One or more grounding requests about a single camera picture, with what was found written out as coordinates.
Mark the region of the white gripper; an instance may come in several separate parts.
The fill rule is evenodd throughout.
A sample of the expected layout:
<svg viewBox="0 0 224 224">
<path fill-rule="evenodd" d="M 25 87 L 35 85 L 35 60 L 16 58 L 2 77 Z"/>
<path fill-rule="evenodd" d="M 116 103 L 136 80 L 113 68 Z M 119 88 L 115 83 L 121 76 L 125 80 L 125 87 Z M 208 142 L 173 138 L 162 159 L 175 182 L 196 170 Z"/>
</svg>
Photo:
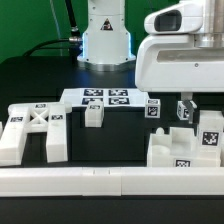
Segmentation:
<svg viewBox="0 0 224 224">
<path fill-rule="evenodd" d="M 135 85 L 144 92 L 182 92 L 193 123 L 192 92 L 224 92 L 224 0 L 180 0 L 148 15 Z"/>
</svg>

